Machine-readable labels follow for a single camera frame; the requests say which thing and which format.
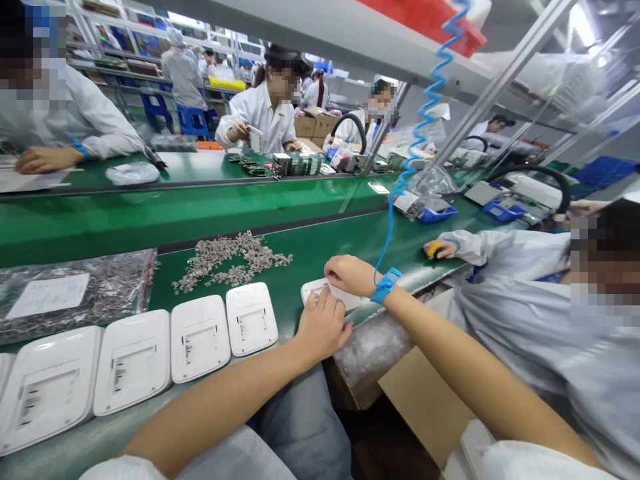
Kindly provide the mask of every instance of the blue plastic stool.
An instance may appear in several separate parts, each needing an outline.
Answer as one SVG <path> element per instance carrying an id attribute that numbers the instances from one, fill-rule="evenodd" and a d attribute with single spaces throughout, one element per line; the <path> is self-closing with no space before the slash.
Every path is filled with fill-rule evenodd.
<path id="1" fill-rule="evenodd" d="M 145 106 L 145 115 L 147 116 L 147 120 L 153 124 L 156 116 L 164 117 L 167 122 L 167 128 L 173 131 L 173 117 L 169 113 L 169 109 L 167 108 L 167 103 L 162 95 L 150 95 L 147 93 L 141 93 L 142 104 Z M 155 98 L 158 105 L 154 105 L 151 101 L 151 98 Z"/>
<path id="2" fill-rule="evenodd" d="M 194 118 L 197 118 L 199 125 L 194 123 Z M 209 141 L 213 141 L 209 133 L 204 110 L 178 104 L 178 120 L 180 122 L 180 133 L 183 135 L 195 135 L 196 137 L 204 137 Z"/>

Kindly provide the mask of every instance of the white plastic device casing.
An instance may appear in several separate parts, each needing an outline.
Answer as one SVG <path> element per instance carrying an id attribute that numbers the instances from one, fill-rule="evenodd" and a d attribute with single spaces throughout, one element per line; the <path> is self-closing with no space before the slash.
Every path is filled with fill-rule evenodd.
<path id="1" fill-rule="evenodd" d="M 307 304 L 307 298 L 309 298 L 310 294 L 316 292 L 320 295 L 322 289 L 328 285 L 329 290 L 331 290 L 331 294 L 336 297 L 338 300 L 342 300 L 344 302 L 346 310 L 351 311 L 358 308 L 361 304 L 360 297 L 356 297 L 350 293 L 344 292 L 340 289 L 337 289 L 332 284 L 330 284 L 329 280 L 326 278 L 320 280 L 314 280 L 309 283 L 305 283 L 300 290 L 300 295 L 302 296 L 302 303 Z"/>
<path id="2" fill-rule="evenodd" d="M 211 295 L 171 311 L 171 376 L 184 383 L 224 367 L 231 360 L 225 303 Z"/>
<path id="3" fill-rule="evenodd" d="M 2 400 L 2 394 L 5 392 L 5 387 L 9 381 L 9 374 L 14 361 L 14 354 L 0 353 L 0 400 Z"/>
<path id="4" fill-rule="evenodd" d="M 231 351 L 244 357 L 273 345 L 278 326 L 266 284 L 250 283 L 227 292 L 227 322 Z"/>
<path id="5" fill-rule="evenodd" d="M 102 328 L 83 327 L 20 349 L 0 403 L 0 455 L 92 418 L 102 336 Z"/>
<path id="6" fill-rule="evenodd" d="M 110 324 L 102 342 L 93 412 L 124 410 L 171 385 L 169 312 L 153 310 Z"/>

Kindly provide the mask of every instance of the pile of screws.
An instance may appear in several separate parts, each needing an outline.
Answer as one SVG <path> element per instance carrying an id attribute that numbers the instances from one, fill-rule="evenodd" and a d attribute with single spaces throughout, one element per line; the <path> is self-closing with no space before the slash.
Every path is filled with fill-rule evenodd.
<path id="1" fill-rule="evenodd" d="M 190 292 L 204 277 L 209 277 L 205 283 L 225 283 L 232 287 L 246 285 L 254 276 L 273 266 L 285 267 L 293 261 L 293 255 L 288 257 L 263 245 L 264 237 L 254 237 L 249 230 L 239 233 L 234 239 L 220 237 L 216 240 L 200 240 L 195 246 L 195 256 L 187 261 L 187 274 L 172 286 L 177 295 L 179 292 Z M 242 256 L 247 265 L 236 265 L 228 272 L 213 272 L 224 261 L 235 256 Z"/>

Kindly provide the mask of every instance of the plastic bag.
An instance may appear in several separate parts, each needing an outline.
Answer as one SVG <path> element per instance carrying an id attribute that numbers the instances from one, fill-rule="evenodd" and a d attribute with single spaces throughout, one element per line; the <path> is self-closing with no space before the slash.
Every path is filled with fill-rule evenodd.
<path id="1" fill-rule="evenodd" d="M 156 151 L 198 152 L 198 137 L 194 135 L 174 135 L 168 129 L 154 134 L 149 144 Z"/>
<path id="2" fill-rule="evenodd" d="M 354 387 L 364 378 L 380 378 L 412 347 L 404 328 L 385 312 L 354 328 L 349 342 L 334 358 L 347 384 Z"/>
<path id="3" fill-rule="evenodd" d="M 457 190 L 458 187 L 447 171 L 433 162 L 414 175 L 409 186 L 410 192 L 426 198 L 440 198 L 443 194 L 455 193 Z"/>
<path id="4" fill-rule="evenodd" d="M 107 169 L 107 178 L 114 185 L 138 185 L 160 178 L 160 172 L 149 162 L 132 162 Z"/>
<path id="5" fill-rule="evenodd" d="M 0 270 L 0 345 L 102 325 L 144 312 L 149 302 L 156 258 L 156 250 L 147 249 Z M 30 282 L 87 273 L 87 287 L 77 307 L 7 318 Z"/>

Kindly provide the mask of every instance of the white device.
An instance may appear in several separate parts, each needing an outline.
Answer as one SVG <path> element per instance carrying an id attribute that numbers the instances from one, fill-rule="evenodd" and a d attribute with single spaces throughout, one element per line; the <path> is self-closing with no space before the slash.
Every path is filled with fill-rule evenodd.
<path id="1" fill-rule="evenodd" d="M 262 153 L 262 132 L 255 127 L 247 125 L 249 130 L 249 147 L 256 153 Z"/>
<path id="2" fill-rule="evenodd" d="M 562 201 L 562 192 L 546 183 L 526 176 L 524 173 L 514 172 L 506 176 L 514 182 L 511 190 L 523 197 L 530 198 L 546 207 L 556 210 Z"/>
<path id="3" fill-rule="evenodd" d="M 0 400 L 5 392 L 5 387 L 9 381 L 9 374 L 15 361 L 15 355 L 12 353 L 0 353 Z"/>
<path id="4" fill-rule="evenodd" d="M 102 334 L 102 328 L 84 327 L 20 349 L 0 403 L 0 455 L 92 418 Z"/>
<path id="5" fill-rule="evenodd" d="M 494 200 L 498 195 L 504 192 L 508 192 L 509 190 L 506 188 L 497 189 L 492 187 L 485 181 L 479 181 L 472 188 L 469 189 L 468 192 L 465 193 L 465 197 L 469 200 L 473 200 L 476 203 L 479 203 L 483 207 L 488 204 L 490 201 Z"/>
<path id="6" fill-rule="evenodd" d="M 338 300 L 342 300 L 344 302 L 346 310 L 351 311 L 360 306 L 361 299 L 360 297 L 356 297 L 350 293 L 344 292 L 340 289 L 337 289 L 332 284 L 330 284 L 329 280 L 326 278 L 320 280 L 314 280 L 309 283 L 305 283 L 300 290 L 300 295 L 302 296 L 302 303 L 307 304 L 307 298 L 309 298 L 310 294 L 317 293 L 320 295 L 322 289 L 328 285 L 331 294 L 336 297 Z"/>
<path id="7" fill-rule="evenodd" d="M 171 311 L 171 376 L 184 383 L 231 360 L 225 304 L 220 295 L 181 303 Z"/>
<path id="8" fill-rule="evenodd" d="M 95 381 L 96 416 L 124 410 L 170 385 L 169 312 L 141 313 L 106 328 Z"/>
<path id="9" fill-rule="evenodd" d="M 265 349 L 278 340 L 269 290 L 262 282 L 227 292 L 227 321 L 231 351 L 236 357 Z"/>
<path id="10" fill-rule="evenodd" d="M 320 175 L 333 175 L 335 170 L 328 166 L 326 163 L 320 165 Z"/>

